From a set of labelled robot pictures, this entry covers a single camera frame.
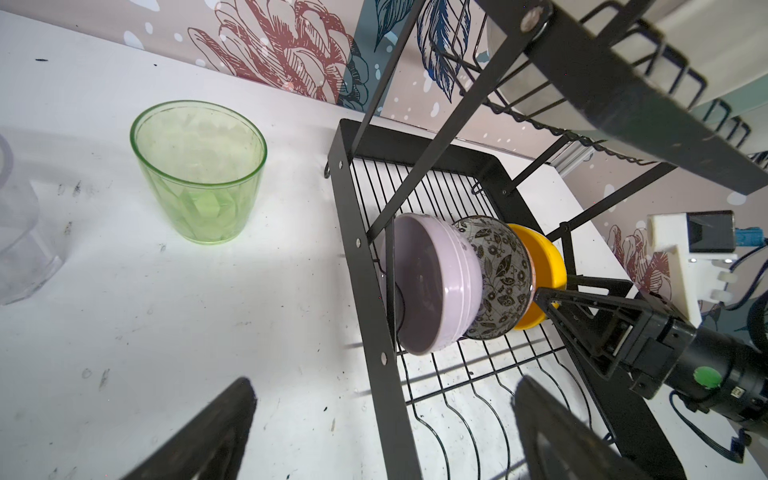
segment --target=blue leaf illustration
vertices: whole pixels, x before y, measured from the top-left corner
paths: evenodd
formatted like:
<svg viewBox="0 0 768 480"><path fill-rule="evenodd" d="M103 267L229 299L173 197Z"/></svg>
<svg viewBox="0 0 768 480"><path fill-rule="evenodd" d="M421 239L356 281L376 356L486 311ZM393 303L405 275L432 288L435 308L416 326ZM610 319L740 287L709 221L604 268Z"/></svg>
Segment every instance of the blue leaf illustration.
<svg viewBox="0 0 768 480"><path fill-rule="evenodd" d="M395 24L403 20L411 11L413 0L376 0L376 16L379 18L379 30L376 32L376 50L384 35L391 31Z"/></svg>
<svg viewBox="0 0 768 480"><path fill-rule="evenodd" d="M422 53L422 63L440 90L451 101L454 76L458 65L451 65L445 57L438 56L438 49L451 51L463 57L469 42L469 9L463 10L461 0L428 0L419 15L417 39Z"/></svg>
<svg viewBox="0 0 768 480"><path fill-rule="evenodd" d="M352 40L349 61L344 72L344 81L339 90L336 104L352 110L365 111L368 101L368 63L362 58L357 42Z"/></svg>

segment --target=green sticker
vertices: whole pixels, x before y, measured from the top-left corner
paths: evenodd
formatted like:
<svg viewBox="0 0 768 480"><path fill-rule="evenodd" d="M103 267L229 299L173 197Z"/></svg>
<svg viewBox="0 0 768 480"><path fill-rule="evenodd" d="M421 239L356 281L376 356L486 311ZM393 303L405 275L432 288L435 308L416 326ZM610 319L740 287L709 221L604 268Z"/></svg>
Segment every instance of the green sticker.
<svg viewBox="0 0 768 480"><path fill-rule="evenodd" d="M723 376L711 366L700 366L694 370L694 380L705 389L715 389L723 383Z"/></svg>

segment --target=red flower illustration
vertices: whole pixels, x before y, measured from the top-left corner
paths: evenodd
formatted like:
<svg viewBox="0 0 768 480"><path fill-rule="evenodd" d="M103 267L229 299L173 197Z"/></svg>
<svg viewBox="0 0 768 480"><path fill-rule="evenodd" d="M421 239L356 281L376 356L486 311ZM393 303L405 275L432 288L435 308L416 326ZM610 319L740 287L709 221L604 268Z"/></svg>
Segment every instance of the red flower illustration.
<svg viewBox="0 0 768 480"><path fill-rule="evenodd" d="M345 94L347 61L357 47L321 4L234 0L219 3L216 16L216 39L197 28L188 33L217 70L331 103Z"/></svg>
<svg viewBox="0 0 768 480"><path fill-rule="evenodd" d="M608 246L639 290L669 299L672 286L667 254L654 252L648 255L646 236L647 230L638 228L633 235L622 240L621 228L614 225L608 234Z"/></svg>

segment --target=wall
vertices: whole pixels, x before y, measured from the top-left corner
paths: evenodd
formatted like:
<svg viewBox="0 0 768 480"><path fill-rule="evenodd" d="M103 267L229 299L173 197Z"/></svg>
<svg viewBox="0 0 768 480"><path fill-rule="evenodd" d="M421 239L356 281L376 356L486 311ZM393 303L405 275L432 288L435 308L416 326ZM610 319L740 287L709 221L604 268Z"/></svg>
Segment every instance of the wall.
<svg viewBox="0 0 768 480"><path fill-rule="evenodd" d="M573 170L565 178L565 183L581 206L588 208L652 167L642 167L597 153ZM669 282L666 255L651 255L647 249L648 215L733 210L737 228L761 227L768 232L767 204L766 188L745 197L685 170L676 169L598 215L592 223L638 286L668 296L674 285ZM749 250L739 247L737 253L743 255ZM735 300L746 292L766 258L768 252L758 253L738 268L739 281L728 287L728 291L734 293ZM765 289L763 284L755 295Z"/></svg>
<svg viewBox="0 0 768 480"><path fill-rule="evenodd" d="M8 12L358 111L368 106L410 5L412 0L0 0ZM439 130L461 97L446 65L418 41L419 32L423 39L435 26L453 38L452 25L461 25L456 45L469 51L478 45L487 61L482 17L474 2L463 14L458 0L428 2L379 113ZM468 82L465 74L459 80ZM459 137L528 157L554 141L547 131L487 108Z"/></svg>

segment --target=green glass cup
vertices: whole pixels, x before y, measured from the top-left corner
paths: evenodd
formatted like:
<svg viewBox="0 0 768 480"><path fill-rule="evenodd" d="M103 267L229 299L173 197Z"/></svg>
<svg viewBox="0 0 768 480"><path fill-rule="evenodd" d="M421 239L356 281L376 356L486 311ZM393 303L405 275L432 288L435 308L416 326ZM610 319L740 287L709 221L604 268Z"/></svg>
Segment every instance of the green glass cup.
<svg viewBox="0 0 768 480"><path fill-rule="evenodd" d="M141 170L174 228L188 240L232 240L248 220L266 142L243 115L203 101L169 101L131 126Z"/></svg>

